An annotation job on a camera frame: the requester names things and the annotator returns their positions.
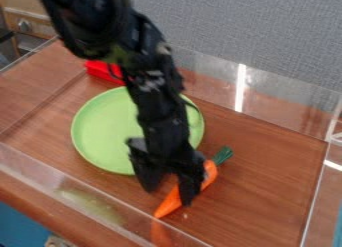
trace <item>toy carrot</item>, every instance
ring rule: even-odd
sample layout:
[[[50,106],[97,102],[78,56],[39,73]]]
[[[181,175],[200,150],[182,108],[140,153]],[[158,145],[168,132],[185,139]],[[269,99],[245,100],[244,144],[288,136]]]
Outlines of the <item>toy carrot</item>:
[[[206,160],[204,162],[204,170],[205,170],[205,179],[201,183],[200,190],[202,191],[206,186],[214,181],[217,177],[217,166],[232,156],[232,151],[228,147],[222,147],[217,154],[213,156],[212,160]],[[153,216],[154,218],[161,218],[166,214],[169,214],[173,210],[176,210],[181,206],[180,196],[178,196],[178,188],[174,186],[168,193],[164,201],[158,205]]]

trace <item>red object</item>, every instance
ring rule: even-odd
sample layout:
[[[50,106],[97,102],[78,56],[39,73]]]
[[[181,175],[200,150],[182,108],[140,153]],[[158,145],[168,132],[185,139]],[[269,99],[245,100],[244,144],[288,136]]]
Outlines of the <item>red object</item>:
[[[122,77],[121,74],[121,70],[120,67],[116,64],[109,64],[110,68],[112,68],[112,73],[117,78]],[[86,68],[86,73],[94,77],[102,78],[106,81],[110,81],[118,85],[124,85],[122,80],[113,78],[109,75],[108,72],[108,66],[106,63],[101,62],[101,61],[86,61],[84,64],[85,68]]]

